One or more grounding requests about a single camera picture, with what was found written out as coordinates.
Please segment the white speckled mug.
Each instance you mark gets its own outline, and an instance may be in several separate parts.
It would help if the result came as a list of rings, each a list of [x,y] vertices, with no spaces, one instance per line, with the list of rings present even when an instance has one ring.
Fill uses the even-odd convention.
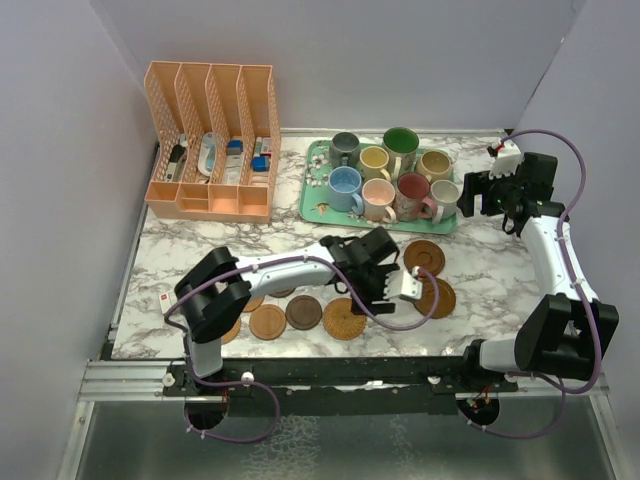
[[[457,211],[457,202],[461,196],[459,188],[450,180],[437,180],[431,185],[430,198],[436,205],[432,222],[439,224],[453,217]]]

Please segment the brown wooden coaster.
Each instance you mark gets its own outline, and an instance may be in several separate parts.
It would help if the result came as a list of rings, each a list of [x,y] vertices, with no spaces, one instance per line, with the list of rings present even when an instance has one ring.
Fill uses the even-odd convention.
[[[443,250],[434,242],[427,240],[411,242],[405,249],[403,260],[408,270],[420,267],[434,276],[437,276],[446,264]]]
[[[424,279],[422,281],[422,295],[421,298],[415,303],[415,309],[422,315],[426,315],[431,310],[434,300],[435,291],[430,280]],[[436,309],[431,315],[433,319],[441,319],[450,315],[456,306],[456,295],[451,285],[440,279],[436,279],[439,292],[439,300],[437,302]]]

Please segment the green floral tray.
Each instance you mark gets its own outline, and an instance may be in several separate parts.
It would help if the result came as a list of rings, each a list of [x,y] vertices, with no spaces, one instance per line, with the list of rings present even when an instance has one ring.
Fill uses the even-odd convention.
[[[331,173],[329,163],[329,139],[311,142],[303,173],[302,189],[299,202],[301,217],[309,222],[340,226],[345,228],[371,229],[379,225],[399,232],[417,234],[446,235],[457,229],[457,213],[448,219],[433,224],[430,219],[419,218],[413,222],[372,222],[353,212],[339,212],[329,206],[328,180]]]

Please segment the woven rattan coaster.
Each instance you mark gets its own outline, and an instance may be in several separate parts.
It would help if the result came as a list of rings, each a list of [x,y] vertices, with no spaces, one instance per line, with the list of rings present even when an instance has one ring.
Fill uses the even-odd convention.
[[[338,340],[353,340],[360,336],[367,324],[365,315],[351,311],[352,302],[347,298],[330,301],[323,312],[323,326],[326,332]]]
[[[222,344],[225,345],[231,342],[232,340],[234,340],[239,334],[241,327],[242,327],[242,319],[239,318],[236,320],[236,322],[231,327],[231,329],[222,336],[222,339],[221,339]]]

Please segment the peach plastic file organizer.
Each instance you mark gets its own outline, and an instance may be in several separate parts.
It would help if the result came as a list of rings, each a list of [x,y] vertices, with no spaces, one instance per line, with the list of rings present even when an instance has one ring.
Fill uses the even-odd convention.
[[[270,65],[152,62],[159,141],[145,201],[158,218],[268,223],[281,149]]]

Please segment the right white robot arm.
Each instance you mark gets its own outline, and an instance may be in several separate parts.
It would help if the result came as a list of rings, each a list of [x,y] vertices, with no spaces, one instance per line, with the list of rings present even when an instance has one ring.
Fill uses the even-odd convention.
[[[464,176],[462,214],[502,216],[503,231],[519,237],[531,256],[540,294],[514,337],[466,349],[459,378],[469,390],[483,390],[496,372],[588,380],[617,328],[616,307],[601,302],[583,276],[564,205],[551,199],[557,164],[553,156],[526,152]]]

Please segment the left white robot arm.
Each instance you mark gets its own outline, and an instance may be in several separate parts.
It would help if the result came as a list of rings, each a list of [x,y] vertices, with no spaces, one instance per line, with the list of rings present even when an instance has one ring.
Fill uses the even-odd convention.
[[[362,237],[327,235],[295,252],[238,257],[227,247],[207,254],[175,286],[175,307],[184,316],[186,353],[191,365],[186,382],[206,395],[220,385],[221,338],[249,301],[287,289],[334,285],[347,287],[356,311],[373,315],[395,311],[394,298],[412,299],[411,274],[396,263],[399,249],[387,230],[378,227]]]

